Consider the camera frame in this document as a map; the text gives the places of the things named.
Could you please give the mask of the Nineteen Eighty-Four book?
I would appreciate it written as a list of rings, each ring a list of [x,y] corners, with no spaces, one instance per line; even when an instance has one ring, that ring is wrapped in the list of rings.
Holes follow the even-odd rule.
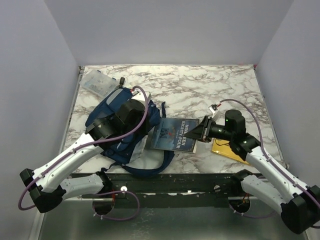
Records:
[[[154,127],[150,148],[195,154],[197,141],[184,135],[198,124],[198,119],[161,118],[159,124]]]

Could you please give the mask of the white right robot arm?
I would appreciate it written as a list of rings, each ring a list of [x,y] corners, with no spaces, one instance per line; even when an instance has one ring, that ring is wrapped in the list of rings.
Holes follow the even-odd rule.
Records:
[[[320,221],[320,188],[308,186],[278,163],[263,147],[263,143],[247,133],[246,120],[239,110],[224,114],[224,124],[216,124],[205,116],[201,123],[184,137],[207,143],[211,139],[229,142],[233,153],[256,168],[267,180],[242,170],[230,183],[230,191],[241,196],[248,193],[280,215],[286,227],[295,234],[316,228]]]

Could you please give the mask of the navy blue student backpack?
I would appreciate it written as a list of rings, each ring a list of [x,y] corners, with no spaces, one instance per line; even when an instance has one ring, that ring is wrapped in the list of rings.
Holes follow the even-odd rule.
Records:
[[[94,120],[118,111],[121,104],[126,103],[133,97],[129,88],[113,90],[95,109],[89,114],[85,126],[88,127]],[[127,172],[140,176],[149,177],[161,173],[172,162],[175,154],[170,150],[147,150],[147,136],[134,133],[126,137],[122,142],[110,146],[101,153],[105,158],[114,161],[110,166],[121,166]]]

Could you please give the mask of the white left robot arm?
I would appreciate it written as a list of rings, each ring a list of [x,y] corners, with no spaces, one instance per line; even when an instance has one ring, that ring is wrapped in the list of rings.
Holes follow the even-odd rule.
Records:
[[[69,179],[68,176],[83,163],[125,138],[145,136],[149,126],[148,111],[148,101],[129,99],[118,111],[94,119],[67,150],[50,162],[34,170],[22,170],[19,176],[25,190],[18,201],[18,208],[28,210],[22,206],[26,193],[40,213],[49,212],[72,197],[87,194],[107,197],[111,185],[105,173],[99,171],[76,179]]]

